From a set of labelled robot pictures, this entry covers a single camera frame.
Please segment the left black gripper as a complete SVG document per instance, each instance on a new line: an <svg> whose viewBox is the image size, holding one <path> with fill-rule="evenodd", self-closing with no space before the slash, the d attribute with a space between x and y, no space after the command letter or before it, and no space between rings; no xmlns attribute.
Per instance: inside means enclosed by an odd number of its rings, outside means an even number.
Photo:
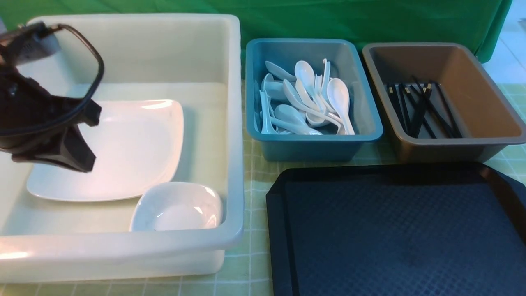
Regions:
<svg viewBox="0 0 526 296"><path fill-rule="evenodd" d="M52 95L31 77L17 68L1 66L1 149L20 146L32 133L43 131L43 125L53 122L78 105L78 99ZM82 173L92 172L96 156L77 125L97 126L102 107L92 99L75 119L74 126L53 135L22 153L12 153L16 163L38 163Z"/></svg>

